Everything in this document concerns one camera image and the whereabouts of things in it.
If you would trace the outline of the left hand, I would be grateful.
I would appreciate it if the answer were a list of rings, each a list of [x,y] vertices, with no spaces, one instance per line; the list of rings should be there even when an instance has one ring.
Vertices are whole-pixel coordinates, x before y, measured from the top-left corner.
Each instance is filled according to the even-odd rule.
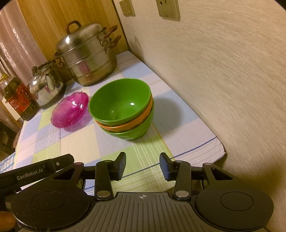
[[[0,231],[10,231],[15,227],[16,219],[7,211],[0,211]]]

